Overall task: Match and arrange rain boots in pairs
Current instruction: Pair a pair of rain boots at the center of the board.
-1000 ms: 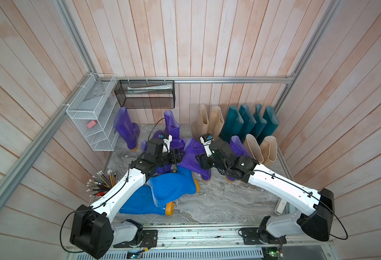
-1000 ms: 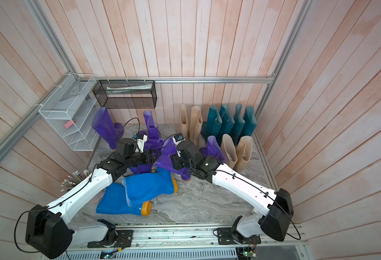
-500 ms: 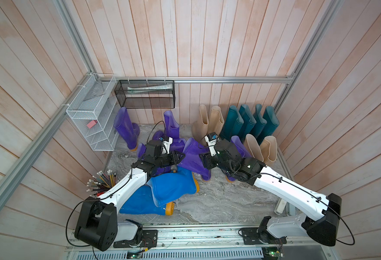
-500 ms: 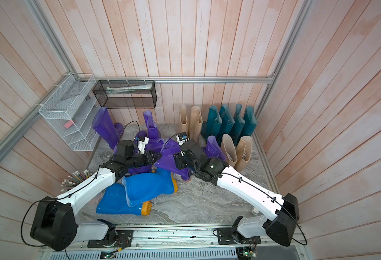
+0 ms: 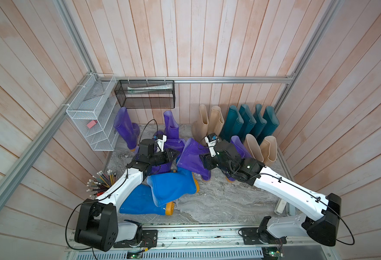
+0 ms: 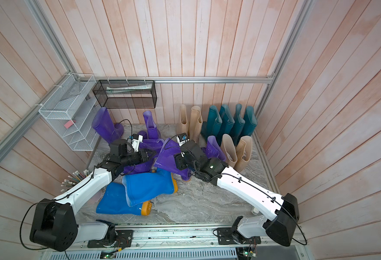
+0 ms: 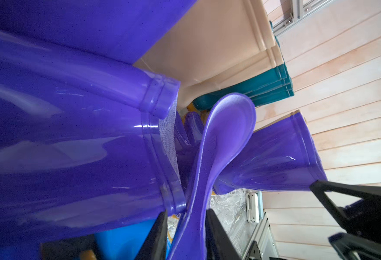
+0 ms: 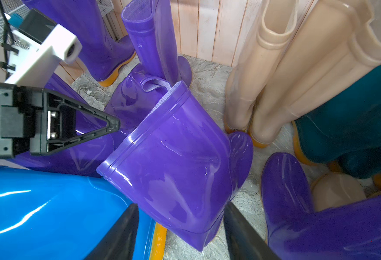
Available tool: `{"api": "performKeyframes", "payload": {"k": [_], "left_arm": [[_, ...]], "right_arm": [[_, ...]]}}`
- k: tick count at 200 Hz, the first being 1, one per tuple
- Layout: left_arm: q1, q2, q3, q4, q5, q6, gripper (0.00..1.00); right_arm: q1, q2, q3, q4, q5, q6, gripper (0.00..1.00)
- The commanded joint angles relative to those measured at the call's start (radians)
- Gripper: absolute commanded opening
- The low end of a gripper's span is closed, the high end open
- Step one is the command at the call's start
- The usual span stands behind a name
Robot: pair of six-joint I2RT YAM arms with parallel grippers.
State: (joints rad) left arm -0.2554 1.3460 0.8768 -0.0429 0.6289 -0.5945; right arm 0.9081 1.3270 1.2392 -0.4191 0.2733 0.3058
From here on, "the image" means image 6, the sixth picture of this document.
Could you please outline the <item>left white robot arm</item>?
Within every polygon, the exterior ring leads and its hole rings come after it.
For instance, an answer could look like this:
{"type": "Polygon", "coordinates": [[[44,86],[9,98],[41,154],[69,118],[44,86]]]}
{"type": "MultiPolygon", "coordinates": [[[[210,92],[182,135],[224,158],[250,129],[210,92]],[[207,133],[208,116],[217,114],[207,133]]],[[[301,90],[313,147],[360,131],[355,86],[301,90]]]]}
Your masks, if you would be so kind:
{"type": "Polygon", "coordinates": [[[152,160],[156,151],[141,148],[137,139],[118,139],[109,144],[109,155],[93,172],[70,190],[34,204],[35,212],[29,239],[56,251],[66,251],[72,244],[99,241],[104,247],[116,243],[115,225],[106,221],[78,224],[76,214],[96,193],[120,176],[124,168],[152,160]]]}

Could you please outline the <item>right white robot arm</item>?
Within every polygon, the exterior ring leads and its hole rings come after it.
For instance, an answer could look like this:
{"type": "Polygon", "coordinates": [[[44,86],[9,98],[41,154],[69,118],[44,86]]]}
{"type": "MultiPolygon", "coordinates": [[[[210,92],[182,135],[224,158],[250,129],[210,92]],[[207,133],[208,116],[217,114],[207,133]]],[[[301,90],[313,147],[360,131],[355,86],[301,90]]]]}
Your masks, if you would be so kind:
{"type": "Polygon", "coordinates": [[[291,245],[300,219],[294,195],[283,196],[259,186],[219,158],[208,158],[192,140],[180,142],[179,147],[180,153],[174,156],[178,169],[190,169],[198,179],[235,194],[261,213],[257,217],[239,216],[228,231],[218,230],[218,236],[243,244],[265,233],[279,245],[291,245]]]}

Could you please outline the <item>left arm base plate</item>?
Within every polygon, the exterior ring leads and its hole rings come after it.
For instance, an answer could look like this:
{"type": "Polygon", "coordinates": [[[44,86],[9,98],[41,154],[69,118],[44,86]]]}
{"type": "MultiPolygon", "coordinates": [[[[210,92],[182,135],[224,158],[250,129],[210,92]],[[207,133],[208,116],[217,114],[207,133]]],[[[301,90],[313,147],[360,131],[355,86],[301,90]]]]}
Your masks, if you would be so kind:
{"type": "Polygon", "coordinates": [[[98,220],[98,222],[105,223],[108,226],[107,233],[101,240],[90,240],[87,248],[128,248],[131,247],[133,230],[117,230],[114,223],[98,220]]]}

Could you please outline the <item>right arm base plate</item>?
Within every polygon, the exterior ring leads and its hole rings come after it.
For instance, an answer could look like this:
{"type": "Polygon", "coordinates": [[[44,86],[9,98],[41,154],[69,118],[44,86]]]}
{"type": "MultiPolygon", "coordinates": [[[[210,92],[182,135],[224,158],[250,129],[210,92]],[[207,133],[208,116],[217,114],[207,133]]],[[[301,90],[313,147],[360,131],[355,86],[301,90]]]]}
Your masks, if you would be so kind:
{"type": "Polygon", "coordinates": [[[213,230],[213,235],[220,245],[257,245],[261,243],[260,237],[245,238],[234,227],[219,227],[213,230]]]}

